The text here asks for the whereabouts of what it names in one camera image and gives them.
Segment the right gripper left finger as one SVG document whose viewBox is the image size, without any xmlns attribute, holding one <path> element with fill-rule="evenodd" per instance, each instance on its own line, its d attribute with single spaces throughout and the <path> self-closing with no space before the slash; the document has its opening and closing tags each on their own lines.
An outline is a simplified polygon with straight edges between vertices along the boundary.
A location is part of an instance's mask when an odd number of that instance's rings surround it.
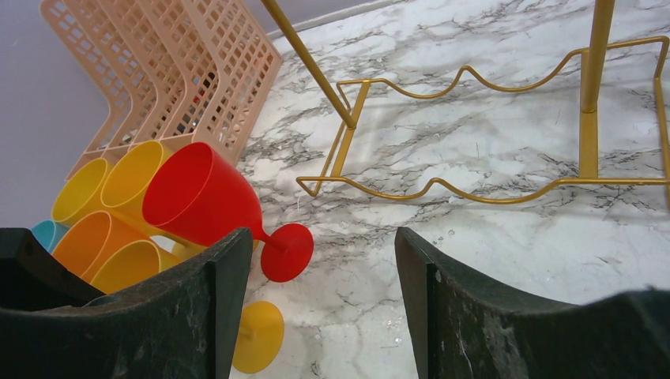
<svg viewBox="0 0 670 379">
<path fill-rule="evenodd" d="M 1 307 L 4 378 L 226 378 L 252 255 L 239 228 L 195 257 L 83 306 Z"/>
</svg>

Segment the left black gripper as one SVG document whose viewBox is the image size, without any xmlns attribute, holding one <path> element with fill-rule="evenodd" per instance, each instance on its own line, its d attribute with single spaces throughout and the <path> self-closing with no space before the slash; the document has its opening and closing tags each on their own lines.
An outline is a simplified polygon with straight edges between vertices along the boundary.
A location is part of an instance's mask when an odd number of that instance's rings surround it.
<svg viewBox="0 0 670 379">
<path fill-rule="evenodd" d="M 103 294 L 54 259 L 29 229 L 1 229 L 2 308 L 37 311 L 83 306 Z"/>
</svg>

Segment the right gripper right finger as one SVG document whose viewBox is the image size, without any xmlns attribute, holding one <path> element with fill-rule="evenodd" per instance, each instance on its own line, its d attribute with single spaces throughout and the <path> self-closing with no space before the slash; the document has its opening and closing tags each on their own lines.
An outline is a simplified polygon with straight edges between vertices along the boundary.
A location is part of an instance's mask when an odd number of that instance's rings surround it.
<svg viewBox="0 0 670 379">
<path fill-rule="evenodd" d="M 666 378 L 669 293 L 574 305 L 511 287 L 407 227 L 394 240 L 421 378 Z"/>
</svg>

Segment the blue wine glass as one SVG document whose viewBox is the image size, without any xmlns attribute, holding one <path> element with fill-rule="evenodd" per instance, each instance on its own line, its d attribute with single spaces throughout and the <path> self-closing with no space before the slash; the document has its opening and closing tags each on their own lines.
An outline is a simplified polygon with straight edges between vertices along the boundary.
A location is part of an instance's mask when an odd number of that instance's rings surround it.
<svg viewBox="0 0 670 379">
<path fill-rule="evenodd" d="M 49 254 L 53 254 L 55 247 L 69 231 L 69 228 L 53 220 L 44 220 L 31 227 L 30 230 L 38 243 Z"/>
</svg>

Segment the orange wine glass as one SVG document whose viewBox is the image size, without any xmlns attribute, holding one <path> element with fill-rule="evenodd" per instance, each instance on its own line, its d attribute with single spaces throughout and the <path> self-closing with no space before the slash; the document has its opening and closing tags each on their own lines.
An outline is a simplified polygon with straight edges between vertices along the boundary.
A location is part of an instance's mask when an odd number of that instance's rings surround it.
<svg viewBox="0 0 670 379">
<path fill-rule="evenodd" d="M 77 221 L 55 247 L 53 257 L 69 272 L 89 283 L 119 249 L 149 236 L 106 211 Z"/>
</svg>

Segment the yellow wine glass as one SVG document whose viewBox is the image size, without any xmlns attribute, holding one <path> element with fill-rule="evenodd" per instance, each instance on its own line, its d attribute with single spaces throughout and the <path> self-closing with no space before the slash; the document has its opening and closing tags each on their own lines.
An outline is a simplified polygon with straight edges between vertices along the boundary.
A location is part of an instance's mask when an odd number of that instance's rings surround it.
<svg viewBox="0 0 670 379">
<path fill-rule="evenodd" d="M 142 213 L 150 182 L 172 154 L 171 149 L 158 141 L 145 141 L 136 145 L 112 168 L 103 184 L 100 200 L 112 215 L 142 233 L 148 236 L 162 235 L 187 246 L 189 242 L 185 239 L 147 223 Z"/>
<path fill-rule="evenodd" d="M 183 259 L 149 240 L 131 242 L 115 251 L 97 270 L 91 284 L 106 294 L 148 279 Z M 271 302 L 244 307 L 232 365 L 241 373 L 257 373 L 277 356 L 284 340 L 284 318 Z"/>
<path fill-rule="evenodd" d="M 112 164 L 105 158 L 96 158 L 81 167 L 56 197 L 51 218 L 72 227 L 89 213 L 105 210 L 101 192 L 111 169 Z"/>
</svg>

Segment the red wine glass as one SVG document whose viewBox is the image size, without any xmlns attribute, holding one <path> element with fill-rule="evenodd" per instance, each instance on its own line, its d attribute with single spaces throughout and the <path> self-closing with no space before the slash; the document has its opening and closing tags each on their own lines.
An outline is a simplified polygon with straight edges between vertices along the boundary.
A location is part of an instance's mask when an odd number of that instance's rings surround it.
<svg viewBox="0 0 670 379">
<path fill-rule="evenodd" d="M 160 167 L 146 190 L 142 215 L 152 226 L 200 246 L 247 228 L 264 243 L 262 272 L 277 283 L 302 273 L 314 252 L 314 238 L 300 223 L 267 234 L 251 184 L 203 142 L 181 148 Z"/>
</svg>

